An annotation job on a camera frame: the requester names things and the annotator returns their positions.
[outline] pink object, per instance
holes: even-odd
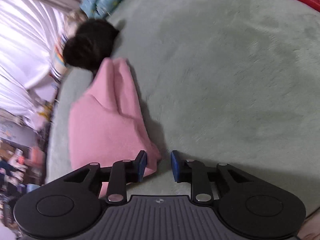
[[[105,58],[92,85],[70,111],[72,169],[91,162],[107,167],[119,160],[134,160],[140,150],[147,152],[147,176],[156,171],[161,155],[148,137],[126,61]],[[104,183],[100,196],[106,190]]]

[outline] pink cloth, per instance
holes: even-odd
[[[92,85],[70,111],[72,169],[91,162],[107,167],[119,160],[134,160],[140,150],[147,152],[147,176],[156,171],[161,155],[148,137],[126,61],[105,58]],[[100,196],[106,190],[104,183]]]

